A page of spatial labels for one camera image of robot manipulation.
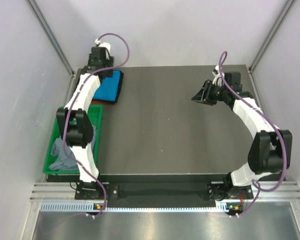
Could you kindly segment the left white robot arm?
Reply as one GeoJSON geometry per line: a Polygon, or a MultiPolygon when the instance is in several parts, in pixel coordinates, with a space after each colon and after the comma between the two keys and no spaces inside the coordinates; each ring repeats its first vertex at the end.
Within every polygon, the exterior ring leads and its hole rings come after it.
{"type": "Polygon", "coordinates": [[[57,124],[65,147],[72,152],[79,169],[79,180],[88,183],[86,192],[92,198],[99,198],[104,191],[96,179],[99,170],[96,167],[92,141],[94,128],[88,117],[88,110],[102,79],[111,76],[112,72],[104,69],[113,66],[114,58],[110,55],[111,45],[107,42],[95,41],[91,48],[88,64],[76,74],[77,86],[69,102],[56,112],[57,124]]]}

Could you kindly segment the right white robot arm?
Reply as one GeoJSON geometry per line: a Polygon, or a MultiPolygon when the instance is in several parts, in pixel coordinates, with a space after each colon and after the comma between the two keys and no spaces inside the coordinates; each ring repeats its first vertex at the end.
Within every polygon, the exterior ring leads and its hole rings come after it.
{"type": "Polygon", "coordinates": [[[223,180],[224,194],[235,198],[242,187],[255,184],[263,177],[286,175],[291,164],[293,135],[266,120],[253,95],[243,90],[240,72],[223,73],[215,66],[212,74],[213,80],[207,79],[192,101],[210,106],[225,103],[241,119],[253,139],[247,162],[223,180]]]}

